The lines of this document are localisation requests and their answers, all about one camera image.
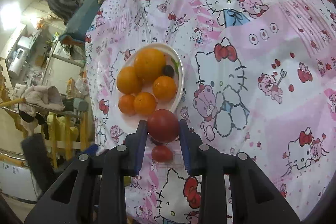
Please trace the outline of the pink Hello Kitty bedsheet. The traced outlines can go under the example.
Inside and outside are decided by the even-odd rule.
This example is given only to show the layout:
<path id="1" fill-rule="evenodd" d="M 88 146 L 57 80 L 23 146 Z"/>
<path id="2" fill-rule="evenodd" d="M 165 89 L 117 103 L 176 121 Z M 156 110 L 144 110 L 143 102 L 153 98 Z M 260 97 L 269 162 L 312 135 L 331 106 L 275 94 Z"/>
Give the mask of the pink Hello Kitty bedsheet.
<path id="1" fill-rule="evenodd" d="M 332 0 L 105 0 L 85 36 L 99 151 L 127 136 L 113 63 L 154 43 L 185 69 L 178 118 L 217 150 L 248 153 L 305 219 L 335 173 Z"/>

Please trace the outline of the dark purple grape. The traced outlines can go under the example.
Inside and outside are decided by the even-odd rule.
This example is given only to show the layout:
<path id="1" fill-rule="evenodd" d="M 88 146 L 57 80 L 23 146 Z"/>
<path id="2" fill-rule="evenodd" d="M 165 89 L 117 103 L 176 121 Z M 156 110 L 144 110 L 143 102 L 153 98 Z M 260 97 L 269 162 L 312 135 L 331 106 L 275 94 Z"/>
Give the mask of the dark purple grape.
<path id="1" fill-rule="evenodd" d="M 153 144 L 155 144 L 155 145 L 163 145 L 163 143 L 161 143 L 161 142 L 159 142 L 159 141 L 153 139 L 152 137 L 150 137 L 150 140 L 151 140 L 151 142 L 152 142 Z"/>
<path id="2" fill-rule="evenodd" d="M 162 73 L 163 73 L 165 76 L 168 76 L 168 77 L 171 77 L 171 78 L 173 78 L 174 75 L 175 75 L 174 68 L 173 68 L 171 65 L 165 65 L 165 66 L 163 67 Z"/>

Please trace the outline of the white water heater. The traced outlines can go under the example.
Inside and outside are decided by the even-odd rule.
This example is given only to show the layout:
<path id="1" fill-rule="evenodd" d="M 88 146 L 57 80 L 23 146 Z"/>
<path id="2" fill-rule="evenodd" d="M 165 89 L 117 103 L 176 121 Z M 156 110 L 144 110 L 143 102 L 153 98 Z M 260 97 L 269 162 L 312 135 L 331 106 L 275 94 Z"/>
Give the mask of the white water heater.
<path id="1" fill-rule="evenodd" d="M 19 48 L 16 51 L 15 57 L 13 58 L 13 61 L 11 62 L 8 69 L 9 76 L 12 79 L 16 79 L 19 77 L 22 67 L 26 61 L 26 58 L 27 58 L 27 51 L 24 50 L 23 48 Z"/>

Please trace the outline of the teal chair back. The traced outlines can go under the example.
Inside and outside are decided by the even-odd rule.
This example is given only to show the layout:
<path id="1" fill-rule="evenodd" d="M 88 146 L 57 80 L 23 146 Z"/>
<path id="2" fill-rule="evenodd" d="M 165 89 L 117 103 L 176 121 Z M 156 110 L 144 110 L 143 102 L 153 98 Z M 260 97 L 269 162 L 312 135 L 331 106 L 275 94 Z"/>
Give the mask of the teal chair back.
<path id="1" fill-rule="evenodd" d="M 100 9 L 98 0 L 84 0 L 83 5 L 75 12 L 66 25 L 65 31 L 59 36 L 63 45 L 85 44 L 85 35 Z"/>

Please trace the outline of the green grape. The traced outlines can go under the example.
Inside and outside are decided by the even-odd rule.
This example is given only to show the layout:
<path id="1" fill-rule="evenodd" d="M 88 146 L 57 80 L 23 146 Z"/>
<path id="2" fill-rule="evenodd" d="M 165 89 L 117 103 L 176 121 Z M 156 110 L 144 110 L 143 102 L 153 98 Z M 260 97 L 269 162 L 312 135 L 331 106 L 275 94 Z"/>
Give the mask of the green grape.
<path id="1" fill-rule="evenodd" d="M 130 184 L 131 184 L 131 177 L 124 176 L 123 177 L 123 184 L 124 184 L 124 186 L 130 186 Z"/>

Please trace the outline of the grey tabby cat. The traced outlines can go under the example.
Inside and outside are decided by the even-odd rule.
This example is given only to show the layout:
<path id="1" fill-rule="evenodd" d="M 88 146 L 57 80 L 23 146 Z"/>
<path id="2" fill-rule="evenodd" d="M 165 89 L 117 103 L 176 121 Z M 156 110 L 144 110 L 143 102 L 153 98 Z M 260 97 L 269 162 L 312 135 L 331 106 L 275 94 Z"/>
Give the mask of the grey tabby cat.
<path id="1" fill-rule="evenodd" d="M 84 0 L 43 0 L 46 1 L 49 9 L 63 20 L 66 26 L 75 12 L 83 5 Z"/>

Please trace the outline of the pink plush garment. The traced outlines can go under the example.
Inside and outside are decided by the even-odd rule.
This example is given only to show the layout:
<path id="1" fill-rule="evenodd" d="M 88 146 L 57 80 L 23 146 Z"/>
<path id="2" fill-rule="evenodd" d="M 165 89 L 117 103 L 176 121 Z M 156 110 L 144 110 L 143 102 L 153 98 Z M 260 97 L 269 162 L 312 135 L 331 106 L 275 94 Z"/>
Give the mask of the pink plush garment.
<path id="1" fill-rule="evenodd" d="M 19 98 L 24 98 L 26 101 L 18 104 L 18 110 L 29 116 L 36 116 L 37 110 L 35 106 L 48 110 L 64 110 L 61 95 L 55 86 L 16 84 L 15 92 Z"/>

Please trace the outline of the small mandarin orange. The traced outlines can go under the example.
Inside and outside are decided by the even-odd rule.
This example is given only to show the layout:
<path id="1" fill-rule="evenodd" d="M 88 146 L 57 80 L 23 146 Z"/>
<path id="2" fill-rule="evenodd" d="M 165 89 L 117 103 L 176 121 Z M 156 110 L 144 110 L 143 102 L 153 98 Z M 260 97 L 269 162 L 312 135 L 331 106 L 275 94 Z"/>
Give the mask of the small mandarin orange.
<path id="1" fill-rule="evenodd" d="M 118 101 L 118 108 L 120 112 L 128 116 L 133 116 L 135 114 L 134 100 L 135 96 L 132 94 L 121 96 Z"/>
<path id="2" fill-rule="evenodd" d="M 117 88 L 123 94 L 137 94 L 142 90 L 142 80 L 132 66 L 122 68 L 117 75 Z"/>
<path id="3" fill-rule="evenodd" d="M 174 79 L 169 76 L 158 77 L 152 86 L 154 96 L 160 101 L 171 101 L 177 92 Z"/>
<path id="4" fill-rule="evenodd" d="M 135 112 L 142 116 L 151 115 L 157 106 L 157 102 L 153 94 L 148 92 L 140 92 L 134 100 Z"/>

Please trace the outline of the yellow wooden rack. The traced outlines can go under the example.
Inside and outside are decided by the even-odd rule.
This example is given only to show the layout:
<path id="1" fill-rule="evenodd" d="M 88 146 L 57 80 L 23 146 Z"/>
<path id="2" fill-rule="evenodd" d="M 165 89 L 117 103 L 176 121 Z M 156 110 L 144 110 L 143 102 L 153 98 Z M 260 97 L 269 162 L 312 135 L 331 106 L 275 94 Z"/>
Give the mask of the yellow wooden rack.
<path id="1" fill-rule="evenodd" d="M 9 131 L 18 131 L 26 139 L 33 134 L 41 133 L 45 139 L 47 153 L 52 159 L 52 166 L 57 168 L 57 160 L 63 157 L 69 160 L 76 150 L 88 148 L 88 104 L 81 98 L 62 100 L 64 110 L 48 110 L 35 106 L 35 117 L 18 110 L 19 103 L 25 103 L 24 98 L 1 100 L 1 110 L 13 119 Z"/>

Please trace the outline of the pink strawberry ceramic plate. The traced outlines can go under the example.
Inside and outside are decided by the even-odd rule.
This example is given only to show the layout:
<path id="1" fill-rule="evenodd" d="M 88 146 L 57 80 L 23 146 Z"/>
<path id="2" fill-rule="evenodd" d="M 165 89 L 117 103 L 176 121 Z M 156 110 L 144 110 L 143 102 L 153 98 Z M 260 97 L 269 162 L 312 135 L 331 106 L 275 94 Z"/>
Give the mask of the pink strawberry ceramic plate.
<path id="1" fill-rule="evenodd" d="M 148 44 L 135 52 L 118 54 L 112 69 L 112 116 L 125 133 L 156 110 L 175 112 L 182 98 L 185 72 L 177 52 L 167 44 Z"/>

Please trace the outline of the red cherry tomato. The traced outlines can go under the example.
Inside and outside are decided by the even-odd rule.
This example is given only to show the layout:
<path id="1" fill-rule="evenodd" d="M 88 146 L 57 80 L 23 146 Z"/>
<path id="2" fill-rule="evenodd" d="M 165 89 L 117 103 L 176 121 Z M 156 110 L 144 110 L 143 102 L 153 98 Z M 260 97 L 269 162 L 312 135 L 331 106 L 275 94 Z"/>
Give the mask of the red cherry tomato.
<path id="1" fill-rule="evenodd" d="M 154 147 L 151 151 L 151 156 L 157 162 L 170 162 L 173 159 L 173 153 L 164 145 Z"/>
<path id="2" fill-rule="evenodd" d="M 177 117 L 166 109 L 156 110 L 147 120 L 148 134 L 159 143 L 170 143 L 179 135 Z"/>

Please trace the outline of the large orange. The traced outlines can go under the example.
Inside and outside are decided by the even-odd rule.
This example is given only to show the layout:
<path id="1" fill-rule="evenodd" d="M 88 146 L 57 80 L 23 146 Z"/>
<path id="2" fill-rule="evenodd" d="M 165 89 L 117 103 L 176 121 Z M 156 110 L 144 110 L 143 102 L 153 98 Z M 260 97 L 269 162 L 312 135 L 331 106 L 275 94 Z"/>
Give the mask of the large orange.
<path id="1" fill-rule="evenodd" d="M 155 48 L 144 48 L 138 51 L 133 63 L 136 75 L 146 84 L 154 82 L 161 76 L 165 65 L 165 54 Z"/>

